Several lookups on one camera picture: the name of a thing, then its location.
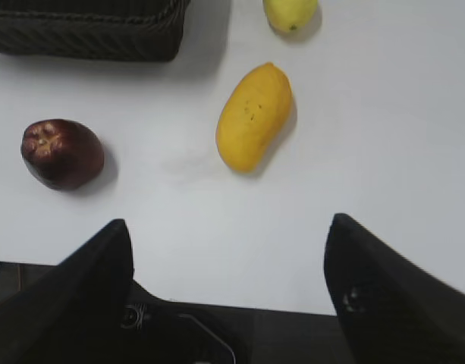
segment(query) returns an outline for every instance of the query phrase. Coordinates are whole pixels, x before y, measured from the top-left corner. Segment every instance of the red apple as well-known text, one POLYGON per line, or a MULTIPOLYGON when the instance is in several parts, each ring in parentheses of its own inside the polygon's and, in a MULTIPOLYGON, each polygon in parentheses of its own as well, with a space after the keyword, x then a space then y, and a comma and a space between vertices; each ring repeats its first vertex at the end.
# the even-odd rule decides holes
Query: red apple
POLYGON ((33 176, 54 190, 75 190, 104 166, 97 136, 76 121, 62 119, 31 124, 23 135, 21 155, 33 176))

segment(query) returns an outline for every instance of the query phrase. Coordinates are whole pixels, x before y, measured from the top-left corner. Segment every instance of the woven basket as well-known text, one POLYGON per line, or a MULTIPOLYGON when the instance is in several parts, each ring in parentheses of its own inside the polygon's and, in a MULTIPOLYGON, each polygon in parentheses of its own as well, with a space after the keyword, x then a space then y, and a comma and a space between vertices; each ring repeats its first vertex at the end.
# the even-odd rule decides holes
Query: woven basket
POLYGON ((0 52, 170 61, 180 48, 189 3, 190 0, 0 0, 0 52))

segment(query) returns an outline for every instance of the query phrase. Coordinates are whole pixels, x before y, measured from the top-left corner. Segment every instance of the yellow mango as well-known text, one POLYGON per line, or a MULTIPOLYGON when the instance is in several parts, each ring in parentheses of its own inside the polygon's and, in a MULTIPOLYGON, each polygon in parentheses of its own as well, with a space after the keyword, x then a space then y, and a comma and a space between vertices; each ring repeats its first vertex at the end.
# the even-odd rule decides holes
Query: yellow mango
POLYGON ((252 70, 222 111, 215 139, 229 168, 251 172, 286 123, 293 102, 286 75, 273 63, 252 70))

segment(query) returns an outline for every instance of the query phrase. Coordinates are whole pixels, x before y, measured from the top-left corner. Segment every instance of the black floor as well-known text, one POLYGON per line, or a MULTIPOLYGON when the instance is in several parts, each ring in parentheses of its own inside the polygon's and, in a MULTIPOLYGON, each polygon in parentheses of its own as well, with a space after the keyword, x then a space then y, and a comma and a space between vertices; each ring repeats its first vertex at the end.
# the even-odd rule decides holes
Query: black floor
MULTIPOLYGON (((26 290, 51 269, 42 265, 0 263, 0 305, 18 291, 26 290)), ((135 284, 129 301, 154 304, 156 298, 135 284)), ((251 364, 354 363, 334 316, 177 305, 187 310, 206 312, 242 337, 250 347, 251 364)))

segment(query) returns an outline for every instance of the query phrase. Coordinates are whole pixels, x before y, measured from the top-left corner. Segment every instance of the lemon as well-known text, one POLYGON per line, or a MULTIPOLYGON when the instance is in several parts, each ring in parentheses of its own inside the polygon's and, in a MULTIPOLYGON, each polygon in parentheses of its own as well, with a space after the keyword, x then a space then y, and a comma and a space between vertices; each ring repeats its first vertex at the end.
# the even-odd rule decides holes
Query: lemon
POLYGON ((298 30, 311 20, 318 0, 262 0, 269 23, 283 33, 298 30))

